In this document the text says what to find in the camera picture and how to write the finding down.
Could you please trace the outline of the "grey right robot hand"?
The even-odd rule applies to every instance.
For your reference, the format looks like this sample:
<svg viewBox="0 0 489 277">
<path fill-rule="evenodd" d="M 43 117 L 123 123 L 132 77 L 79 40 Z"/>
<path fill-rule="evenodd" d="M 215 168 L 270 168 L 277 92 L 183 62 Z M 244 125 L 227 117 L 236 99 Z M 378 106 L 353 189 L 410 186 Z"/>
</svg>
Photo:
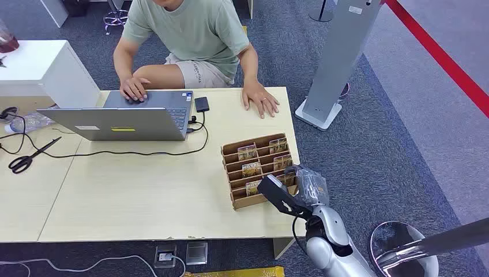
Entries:
<svg viewBox="0 0 489 277">
<path fill-rule="evenodd" d="M 285 168 L 285 173 L 293 173 L 297 184 L 297 193 L 294 198 L 299 199 L 307 206 L 329 206 L 329 193 L 326 179 L 318 172 L 302 164 L 295 164 Z"/>
</svg>

